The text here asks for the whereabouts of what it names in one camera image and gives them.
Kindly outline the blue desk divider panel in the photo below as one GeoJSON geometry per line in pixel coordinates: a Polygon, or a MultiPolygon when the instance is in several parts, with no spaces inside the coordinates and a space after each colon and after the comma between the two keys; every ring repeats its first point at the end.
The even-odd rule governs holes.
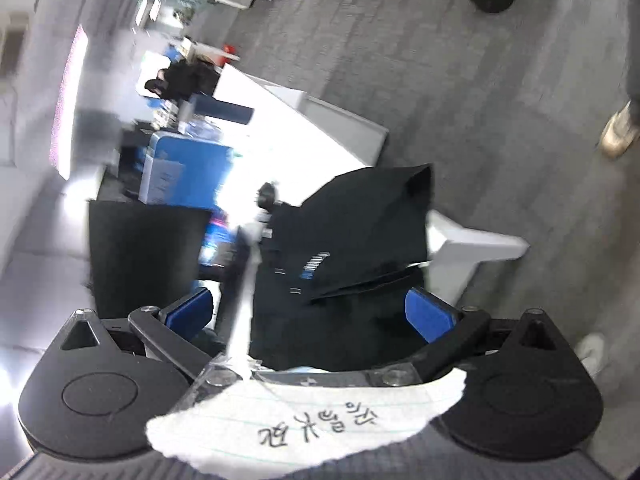
{"type": "Polygon", "coordinates": [[[214,210],[233,164],[233,150],[212,140],[160,131],[145,153],[138,200],[214,210]]]}

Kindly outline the beige shoe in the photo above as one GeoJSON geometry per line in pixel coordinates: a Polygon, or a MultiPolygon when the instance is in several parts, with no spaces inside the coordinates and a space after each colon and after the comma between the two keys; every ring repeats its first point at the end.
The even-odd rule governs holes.
{"type": "Polygon", "coordinates": [[[599,148],[605,156],[622,156],[639,137],[639,109],[629,101],[613,114],[600,136],[599,148]]]}
{"type": "Polygon", "coordinates": [[[591,333],[576,344],[574,351],[591,378],[596,378],[605,362],[605,339],[600,333],[591,333]]]}

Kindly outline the black polo shirt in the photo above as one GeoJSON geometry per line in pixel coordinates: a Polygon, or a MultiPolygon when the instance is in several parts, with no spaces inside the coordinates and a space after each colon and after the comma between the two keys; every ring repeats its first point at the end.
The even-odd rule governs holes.
{"type": "Polygon", "coordinates": [[[431,199],[431,166],[370,167],[275,206],[259,242],[250,356],[273,370],[344,372],[423,348],[405,296],[424,283],[431,199]]]}

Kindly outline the seated person black jacket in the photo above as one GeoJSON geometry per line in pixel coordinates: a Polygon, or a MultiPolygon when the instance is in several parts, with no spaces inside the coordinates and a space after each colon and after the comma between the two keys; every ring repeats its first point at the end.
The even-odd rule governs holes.
{"type": "Polygon", "coordinates": [[[179,103],[190,101],[194,94],[211,96],[219,78],[220,73],[212,64],[180,60],[160,70],[154,79],[144,84],[144,88],[162,100],[179,103]]]}

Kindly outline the dark blue cylinder bottle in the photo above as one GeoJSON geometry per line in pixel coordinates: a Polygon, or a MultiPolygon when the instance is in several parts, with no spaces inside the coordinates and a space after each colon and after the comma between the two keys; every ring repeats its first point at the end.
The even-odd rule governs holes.
{"type": "Polygon", "coordinates": [[[240,125],[247,125],[254,115],[251,107],[219,101],[205,94],[194,94],[189,103],[194,115],[213,117],[240,125]]]}

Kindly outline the handwritten paper label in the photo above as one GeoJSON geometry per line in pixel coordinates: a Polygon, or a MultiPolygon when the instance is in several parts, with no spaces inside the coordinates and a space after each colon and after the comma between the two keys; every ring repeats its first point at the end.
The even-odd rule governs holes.
{"type": "Polygon", "coordinates": [[[241,380],[184,411],[151,419],[155,451],[203,474],[274,479],[405,441],[463,396],[455,368],[417,386],[329,388],[241,380]]]}

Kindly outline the black computer monitor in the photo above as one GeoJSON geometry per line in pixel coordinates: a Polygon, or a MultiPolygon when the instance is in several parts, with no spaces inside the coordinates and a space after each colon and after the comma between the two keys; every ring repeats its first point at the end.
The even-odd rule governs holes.
{"type": "Polygon", "coordinates": [[[167,307],[192,290],[208,210],[93,200],[88,214],[90,278],[100,318],[167,307]]]}

